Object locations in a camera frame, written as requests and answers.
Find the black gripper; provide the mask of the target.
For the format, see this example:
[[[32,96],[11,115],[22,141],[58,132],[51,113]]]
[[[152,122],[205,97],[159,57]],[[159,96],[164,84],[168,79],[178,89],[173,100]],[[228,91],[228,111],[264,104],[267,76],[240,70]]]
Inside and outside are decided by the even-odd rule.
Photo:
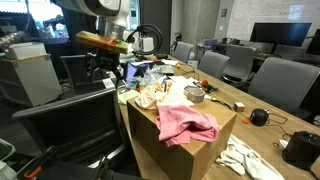
[[[96,54],[87,53],[83,63],[83,69],[89,73],[89,79],[94,79],[95,71],[98,69],[112,71],[117,79],[121,78],[118,70],[120,65],[120,54],[99,49]]]

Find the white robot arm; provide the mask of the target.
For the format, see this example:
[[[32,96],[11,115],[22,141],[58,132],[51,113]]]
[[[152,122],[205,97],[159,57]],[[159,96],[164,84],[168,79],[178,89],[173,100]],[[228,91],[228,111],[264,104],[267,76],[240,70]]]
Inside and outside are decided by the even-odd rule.
[[[116,40],[124,39],[130,0],[53,0],[65,9],[99,18],[99,35]]]

